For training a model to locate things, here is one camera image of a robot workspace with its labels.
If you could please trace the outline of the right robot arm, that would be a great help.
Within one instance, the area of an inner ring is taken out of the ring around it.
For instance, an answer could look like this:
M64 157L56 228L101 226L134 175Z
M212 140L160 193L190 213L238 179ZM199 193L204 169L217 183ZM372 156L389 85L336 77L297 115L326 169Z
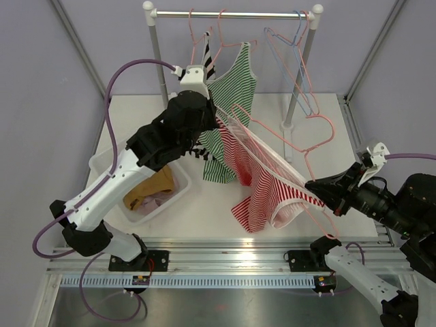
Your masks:
M311 243L309 261L318 270L342 275L375 308L383 326L435 325L435 177L415 173L397 194L364 180L364 166L354 163L335 176L309 181L305 187L336 216L355 209L401 235L400 250L414 270L418 293L387 284L355 260L337 239L323 236Z

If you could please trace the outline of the green white striped tank top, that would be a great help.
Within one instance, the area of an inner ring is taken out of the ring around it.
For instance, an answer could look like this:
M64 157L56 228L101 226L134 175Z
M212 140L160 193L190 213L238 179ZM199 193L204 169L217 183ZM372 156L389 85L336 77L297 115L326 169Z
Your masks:
M251 44L244 42L232 67L216 80L208 83L212 99L217 109L227 114L235 113L244 126L249 125L249 118L233 105L243 107L251 113L253 97L257 84L257 76L251 69ZM214 157L204 164L203 179L214 183L229 183L236 175L224 163L224 147L218 129L204 132L199 141Z

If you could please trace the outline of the tan brown tank top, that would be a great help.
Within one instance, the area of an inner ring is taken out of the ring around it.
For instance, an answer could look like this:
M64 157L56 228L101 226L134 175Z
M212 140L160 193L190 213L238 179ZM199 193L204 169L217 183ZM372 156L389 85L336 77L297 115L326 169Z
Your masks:
M174 193L175 189L172 171L169 166L164 166L159 172L140 182L129 191L123 198L123 203L129 210L136 211L145 197L158 192Z

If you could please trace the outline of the pink mauve tank top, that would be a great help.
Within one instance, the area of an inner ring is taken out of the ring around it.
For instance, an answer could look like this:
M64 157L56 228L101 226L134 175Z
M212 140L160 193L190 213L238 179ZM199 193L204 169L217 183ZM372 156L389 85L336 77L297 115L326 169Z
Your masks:
M151 196L145 197L141 205L136 209L141 215L149 215L157 210L162 204L167 202L172 196L173 192L158 192Z

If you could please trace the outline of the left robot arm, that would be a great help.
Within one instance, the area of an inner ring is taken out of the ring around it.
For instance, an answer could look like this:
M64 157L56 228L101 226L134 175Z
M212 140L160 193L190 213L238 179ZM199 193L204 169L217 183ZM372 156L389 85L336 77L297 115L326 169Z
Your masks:
M135 234L126 234L104 222L106 214L136 185L176 161L204 131L218 127L216 107L208 88L187 89L173 97L150 124L140 127L117 154L115 166L102 174L75 199L55 200L50 209L60 220L66 243L90 257L104 252L120 259L132 271L142 270L149 251Z

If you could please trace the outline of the red white striped tank top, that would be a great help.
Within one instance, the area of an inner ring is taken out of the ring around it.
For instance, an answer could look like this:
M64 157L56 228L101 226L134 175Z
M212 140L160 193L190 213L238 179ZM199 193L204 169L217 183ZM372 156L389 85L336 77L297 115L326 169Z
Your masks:
M248 233L267 225L280 229L310 209L322 212L324 203L305 189L307 180L264 141L245 127L234 113L221 112L219 133L223 162L250 194L231 211Z

